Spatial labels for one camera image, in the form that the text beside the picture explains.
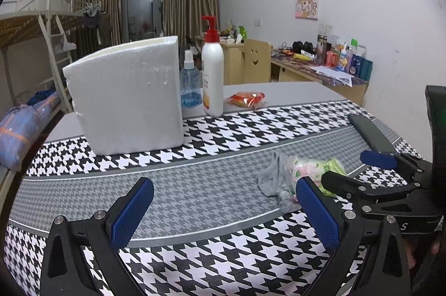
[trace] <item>spray bottle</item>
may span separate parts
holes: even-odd
[[[220,35],[215,29],[216,18],[203,16],[209,21],[205,44],[201,52],[203,70],[203,105],[204,111],[213,117],[223,115],[223,76],[224,54],[220,46]]]

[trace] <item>spray bottle nozzle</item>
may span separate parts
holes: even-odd
[[[202,19],[209,21],[209,30],[206,32],[205,42],[206,43],[220,43],[219,32],[215,29],[215,23],[217,19],[214,16],[203,16]]]

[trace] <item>plastic food wrapper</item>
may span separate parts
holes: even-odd
[[[315,160],[289,156],[285,165],[286,185],[293,200],[299,201],[296,198],[296,183],[301,177],[310,177],[324,195],[336,197],[336,194],[324,189],[321,183],[322,175],[329,170],[344,176],[347,175],[341,162],[335,158]]]
[[[228,102],[249,109],[257,109],[265,102],[265,94],[263,92],[237,92],[231,96]]]

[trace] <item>blue bottle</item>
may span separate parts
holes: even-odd
[[[201,105],[200,73],[193,65],[193,54],[186,50],[184,68],[180,71],[181,106],[195,107]]]

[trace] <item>styrofoam box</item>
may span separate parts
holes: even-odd
[[[127,154],[183,143],[178,37],[105,48],[63,72],[94,153]]]

